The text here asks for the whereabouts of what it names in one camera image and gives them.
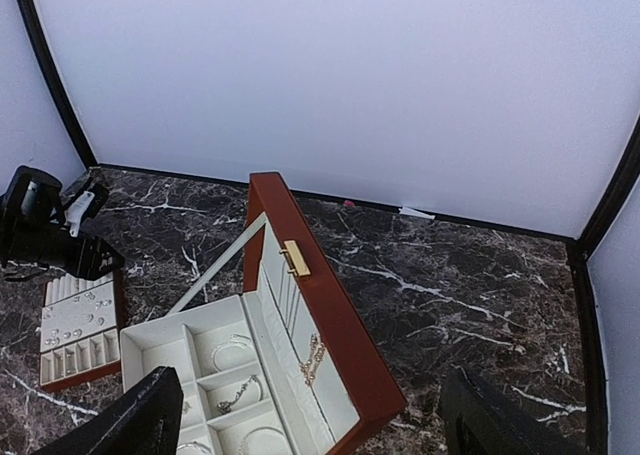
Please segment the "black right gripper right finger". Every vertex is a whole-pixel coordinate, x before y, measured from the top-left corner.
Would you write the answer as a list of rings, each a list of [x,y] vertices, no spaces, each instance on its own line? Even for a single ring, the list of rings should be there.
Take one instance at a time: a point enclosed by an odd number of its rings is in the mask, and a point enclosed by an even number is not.
[[[441,417],[450,454],[583,454],[471,370],[453,368],[442,384]]]

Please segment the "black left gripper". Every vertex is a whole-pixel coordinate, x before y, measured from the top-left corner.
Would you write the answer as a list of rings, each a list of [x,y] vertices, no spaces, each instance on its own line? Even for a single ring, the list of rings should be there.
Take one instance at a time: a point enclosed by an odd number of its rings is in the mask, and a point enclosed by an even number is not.
[[[100,237],[70,237],[62,244],[61,255],[62,268],[84,280],[98,280],[125,264],[125,258]]]

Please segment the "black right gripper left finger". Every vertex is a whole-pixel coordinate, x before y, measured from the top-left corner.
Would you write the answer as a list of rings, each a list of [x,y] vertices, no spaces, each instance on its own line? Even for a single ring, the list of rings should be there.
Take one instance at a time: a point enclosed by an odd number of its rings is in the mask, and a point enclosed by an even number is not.
[[[174,454],[183,410],[176,370],[160,366],[98,416],[39,454]]]

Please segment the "red jewelry tray insert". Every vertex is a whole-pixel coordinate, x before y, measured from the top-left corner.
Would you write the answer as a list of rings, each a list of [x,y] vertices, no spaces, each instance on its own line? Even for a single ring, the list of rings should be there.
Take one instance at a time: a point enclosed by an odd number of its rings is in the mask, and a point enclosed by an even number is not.
[[[47,282],[43,292],[40,387],[57,392],[120,372],[122,272],[96,281],[65,275]]]

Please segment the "red jewelry box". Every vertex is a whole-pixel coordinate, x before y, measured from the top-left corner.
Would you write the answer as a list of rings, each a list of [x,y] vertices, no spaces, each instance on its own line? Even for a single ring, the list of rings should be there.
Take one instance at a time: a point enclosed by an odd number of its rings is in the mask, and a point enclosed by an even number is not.
[[[244,256],[241,294],[183,297],[121,332],[124,388],[176,370],[184,454],[354,452],[406,399],[278,173],[251,176],[229,253]]]

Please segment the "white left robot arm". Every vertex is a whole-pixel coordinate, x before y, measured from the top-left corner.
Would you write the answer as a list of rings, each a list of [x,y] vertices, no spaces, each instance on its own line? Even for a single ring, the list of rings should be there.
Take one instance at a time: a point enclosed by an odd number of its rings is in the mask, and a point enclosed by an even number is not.
[[[1,195],[1,268],[13,261],[36,270],[5,272],[5,281],[26,282],[52,267],[96,281],[124,266],[125,258],[104,239],[81,230],[99,213],[109,191],[88,179],[64,202],[61,189],[61,182],[45,171],[25,165],[16,169]]]

